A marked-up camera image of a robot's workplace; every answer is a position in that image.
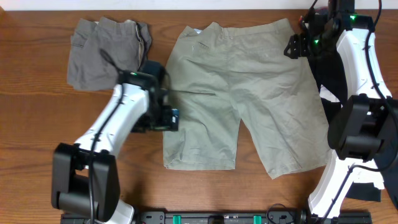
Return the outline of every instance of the gray pants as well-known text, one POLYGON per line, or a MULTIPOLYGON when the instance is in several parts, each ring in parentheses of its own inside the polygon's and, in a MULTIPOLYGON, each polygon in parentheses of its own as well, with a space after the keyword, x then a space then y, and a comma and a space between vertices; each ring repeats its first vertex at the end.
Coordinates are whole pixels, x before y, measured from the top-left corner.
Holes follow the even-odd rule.
POLYGON ((137 71, 151 42, 145 23, 117 23, 102 17, 97 24, 80 19, 71 37, 68 84, 76 90, 112 89, 117 73, 102 59, 100 49, 107 51, 121 69, 137 71))
POLYGON ((287 19, 197 34, 185 28, 167 71, 178 132, 164 133, 169 169, 234 169, 239 123, 250 130, 271 178, 326 164, 328 123, 306 58, 283 55, 287 19))

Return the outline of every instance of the garment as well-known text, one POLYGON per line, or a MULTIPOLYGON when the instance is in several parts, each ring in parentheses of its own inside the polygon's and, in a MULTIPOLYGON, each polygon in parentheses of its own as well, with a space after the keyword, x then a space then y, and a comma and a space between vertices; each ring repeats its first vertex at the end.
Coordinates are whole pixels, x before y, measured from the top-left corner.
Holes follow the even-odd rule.
POLYGON ((104 49, 121 69, 137 71, 146 60, 152 39, 147 25, 117 23, 102 17, 99 23, 80 19, 71 37, 68 84, 76 90, 106 90, 116 84, 117 73, 104 61, 104 49))
POLYGON ((307 59, 283 55, 287 19, 199 34, 186 27, 167 62, 179 131, 164 133, 164 166, 234 169, 239 123, 271 178, 326 164, 328 123, 307 59))

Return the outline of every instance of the gray cloth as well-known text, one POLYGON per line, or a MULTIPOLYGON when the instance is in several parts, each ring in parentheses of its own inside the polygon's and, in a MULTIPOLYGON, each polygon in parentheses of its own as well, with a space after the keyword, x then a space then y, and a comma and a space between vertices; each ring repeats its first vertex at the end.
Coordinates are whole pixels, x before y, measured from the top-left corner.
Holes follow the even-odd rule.
POLYGON ((104 49, 121 69, 137 71, 146 60, 152 38, 145 23, 99 23, 80 19, 71 37, 68 84, 76 90, 107 90, 116 84, 115 69, 100 55, 104 49))
POLYGON ((306 58, 283 55, 294 32, 287 19, 198 34, 187 27, 166 70, 177 132, 164 133, 169 169, 234 169, 239 123, 250 130, 271 178, 324 166, 328 122, 306 58))

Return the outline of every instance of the table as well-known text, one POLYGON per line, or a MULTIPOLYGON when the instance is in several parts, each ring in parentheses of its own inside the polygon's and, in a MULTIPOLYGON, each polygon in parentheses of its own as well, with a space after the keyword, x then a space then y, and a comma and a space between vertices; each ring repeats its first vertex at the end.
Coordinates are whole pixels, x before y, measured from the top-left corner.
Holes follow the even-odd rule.
MULTIPOLYGON (((375 11, 360 11, 376 15, 375 11)), ((5 12, 0 19, 0 223, 59 223, 50 204, 52 153, 73 143, 95 121, 111 91, 75 91, 66 83, 70 36, 79 18, 132 19, 150 26, 149 58, 166 64, 186 25, 203 29, 248 27, 289 18, 282 11, 31 11, 5 12)), ((398 11, 383 11, 376 50, 390 91, 398 97, 398 11)), ((236 169, 167 170, 162 133, 131 134, 118 159, 121 198, 141 210, 264 211, 274 203, 303 208, 324 167, 271 180, 241 124, 236 169)), ((369 210, 375 223, 395 223, 398 211, 388 194, 382 202, 345 199, 343 210, 369 210)))

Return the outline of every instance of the folded gray cloth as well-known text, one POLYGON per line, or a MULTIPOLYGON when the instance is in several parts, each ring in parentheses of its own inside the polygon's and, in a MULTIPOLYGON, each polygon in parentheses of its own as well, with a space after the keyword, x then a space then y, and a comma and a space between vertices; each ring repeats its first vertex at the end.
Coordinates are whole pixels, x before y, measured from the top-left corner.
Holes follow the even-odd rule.
POLYGON ((80 19, 71 37, 68 84, 76 90, 107 90, 117 73, 100 55, 104 49, 121 69, 137 71, 152 43, 145 23, 117 23, 102 17, 99 23, 80 19))

